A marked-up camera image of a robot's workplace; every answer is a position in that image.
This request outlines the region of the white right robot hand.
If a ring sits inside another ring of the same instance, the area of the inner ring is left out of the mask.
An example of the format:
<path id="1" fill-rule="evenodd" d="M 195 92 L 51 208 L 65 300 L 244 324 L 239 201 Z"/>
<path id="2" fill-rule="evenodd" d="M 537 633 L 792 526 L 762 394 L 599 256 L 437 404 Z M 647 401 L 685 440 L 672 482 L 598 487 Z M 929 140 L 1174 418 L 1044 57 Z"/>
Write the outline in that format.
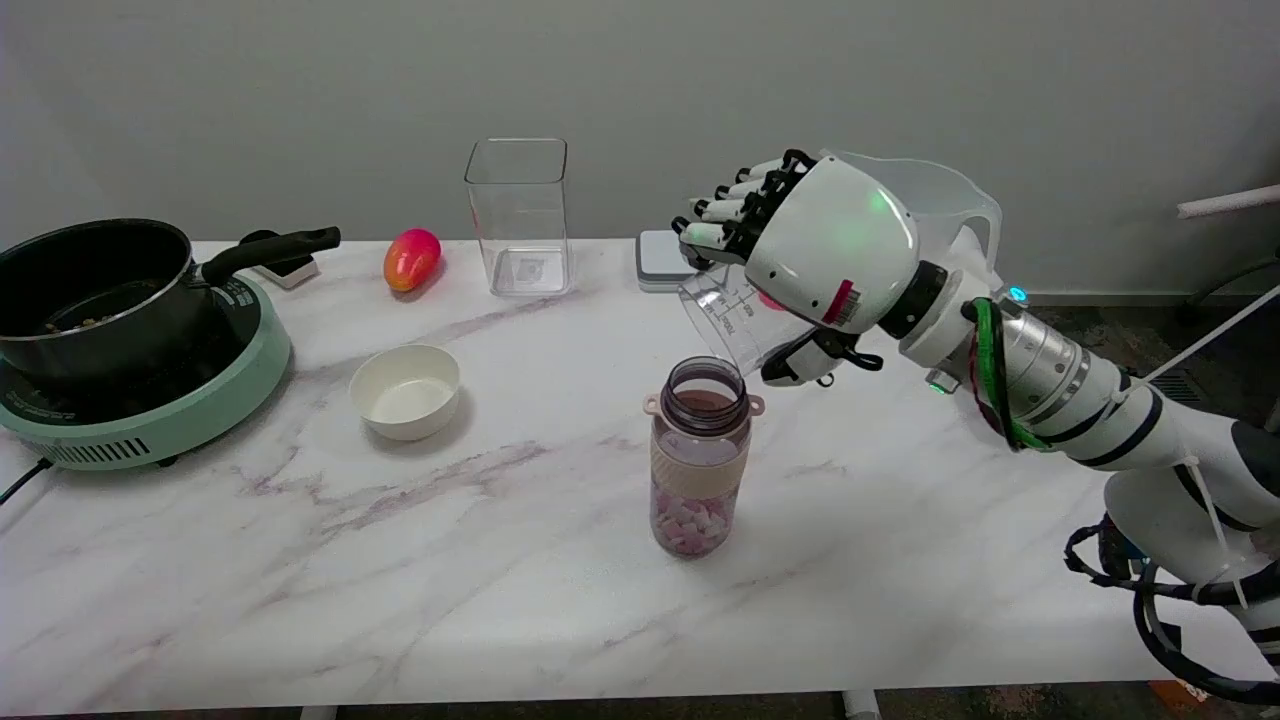
<path id="1" fill-rule="evenodd" d="M 847 161 L 799 150 L 742 168 L 671 223 L 695 274 L 680 291 L 712 354 L 773 387 L 829 383 L 873 329 L 904 340 L 948 281 L 915 217 Z"/>

